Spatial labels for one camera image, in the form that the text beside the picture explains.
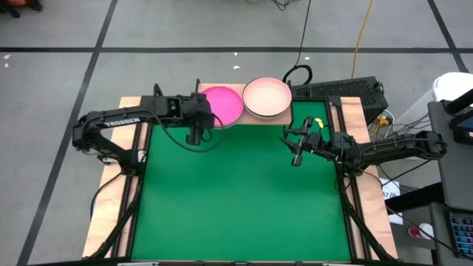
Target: green surface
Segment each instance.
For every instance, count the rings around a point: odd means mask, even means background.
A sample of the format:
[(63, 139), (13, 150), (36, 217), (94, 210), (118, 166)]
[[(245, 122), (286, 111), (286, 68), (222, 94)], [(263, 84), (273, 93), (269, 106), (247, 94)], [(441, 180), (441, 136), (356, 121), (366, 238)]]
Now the green surface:
[[(323, 103), (293, 110), (294, 126), (308, 115), (327, 123)], [(184, 140), (188, 130), (170, 132)], [(281, 126), (232, 126), (219, 148), (196, 154), (155, 127), (132, 259), (349, 261), (333, 163), (305, 154), (291, 166), (281, 135)]]

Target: keyboard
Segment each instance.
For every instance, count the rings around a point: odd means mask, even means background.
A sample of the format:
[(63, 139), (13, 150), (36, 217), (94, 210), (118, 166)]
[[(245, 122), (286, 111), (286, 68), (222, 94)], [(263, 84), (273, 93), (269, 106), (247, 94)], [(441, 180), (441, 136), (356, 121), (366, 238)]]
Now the keyboard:
[(457, 251), (455, 255), (462, 257), (458, 255), (462, 253), (473, 259), (473, 214), (449, 211), (446, 215), (453, 249)]

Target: pink bowl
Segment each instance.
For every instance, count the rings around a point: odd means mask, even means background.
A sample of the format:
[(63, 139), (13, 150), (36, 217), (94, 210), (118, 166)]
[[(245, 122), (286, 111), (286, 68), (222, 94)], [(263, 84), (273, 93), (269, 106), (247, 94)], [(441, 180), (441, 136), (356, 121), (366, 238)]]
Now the pink bowl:
[[(237, 92), (225, 86), (210, 87), (202, 92), (207, 95), (212, 113), (223, 123), (224, 127), (236, 123), (243, 113), (243, 100)], [(215, 119), (214, 126), (221, 128), (220, 122)]]
[(276, 117), (289, 108), (291, 101), (289, 87), (275, 78), (258, 78), (243, 90), (246, 109), (258, 117)]

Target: gray floor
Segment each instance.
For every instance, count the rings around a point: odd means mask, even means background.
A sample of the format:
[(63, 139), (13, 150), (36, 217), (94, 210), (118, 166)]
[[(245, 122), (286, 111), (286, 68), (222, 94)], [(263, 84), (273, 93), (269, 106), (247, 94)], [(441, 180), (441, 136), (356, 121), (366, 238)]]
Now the gray floor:
[[(369, 0), (314, 0), (305, 47), (354, 47)], [(0, 258), (16, 265), (111, 0), (43, 0), (37, 13), (0, 16)], [(470, 0), (435, 0), (457, 47), (473, 47)], [(298, 47), (307, 1), (279, 11), (269, 0), (118, 0), (103, 47)], [(88, 47), (68, 53), (16, 47)], [(448, 48), (427, 0), (377, 0), (361, 47)], [(80, 114), (113, 109), (124, 95), (148, 95), (158, 82), (165, 94), (188, 94), (203, 82), (247, 83), (281, 78), (295, 52), (102, 52)], [(301, 62), (313, 82), (349, 78), (353, 54), (306, 53)], [(430, 89), (433, 80), (458, 66), (450, 53), (361, 53), (356, 75), (384, 83), (389, 110), (398, 117)], [(473, 55), (462, 54), (473, 70)], [(294, 73), (301, 83), (304, 73)], [(396, 175), (419, 164), (399, 160), (385, 170)], [(69, 147), (29, 263), (80, 259), (89, 225), (89, 202), (103, 166)], [(422, 187), (440, 180), (435, 163), (401, 178)], [(425, 250), (398, 243), (400, 257), (428, 262)]]

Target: green mat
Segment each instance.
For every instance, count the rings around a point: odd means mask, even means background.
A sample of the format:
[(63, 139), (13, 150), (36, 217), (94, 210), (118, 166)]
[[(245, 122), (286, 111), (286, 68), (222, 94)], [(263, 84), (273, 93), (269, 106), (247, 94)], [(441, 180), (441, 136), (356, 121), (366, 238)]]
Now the green mat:
[[(327, 123), (322, 102), (293, 111), (295, 127), (308, 115)], [(281, 135), (281, 126), (232, 126), (220, 147), (196, 154), (154, 127), (132, 259), (349, 261), (333, 163), (305, 154), (291, 166)]]

